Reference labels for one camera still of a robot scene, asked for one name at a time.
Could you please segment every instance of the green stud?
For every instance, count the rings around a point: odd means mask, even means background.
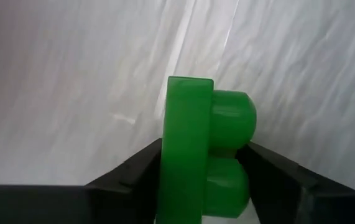
[[[249,189],[233,155],[255,127],[256,109],[245,93],[213,90],[210,79],[169,77],[157,223],[239,216]]]

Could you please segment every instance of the white plastic sheet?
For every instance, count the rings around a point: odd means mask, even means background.
[[[350,0],[0,0],[0,183],[115,168],[161,135],[169,75],[247,92],[256,143],[355,188]]]

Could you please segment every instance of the green toy brick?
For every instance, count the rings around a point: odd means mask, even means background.
[[[169,77],[156,222],[238,217],[249,188],[233,155],[255,127],[256,109],[245,93],[213,90],[210,79]]]

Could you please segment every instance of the toy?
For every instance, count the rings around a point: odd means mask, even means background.
[[[213,80],[169,77],[157,223],[201,223],[202,214],[237,218],[249,201],[236,151],[254,134],[245,94],[213,90]]]

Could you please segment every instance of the green plastic piece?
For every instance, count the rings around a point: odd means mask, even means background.
[[[246,93],[215,90],[210,122],[211,152],[235,155],[253,137],[256,109]]]
[[[249,202],[246,172],[235,159],[209,157],[204,215],[237,218]]]
[[[233,155],[255,127],[256,109],[245,93],[213,90],[210,79],[169,77],[156,222],[238,217],[249,191]]]

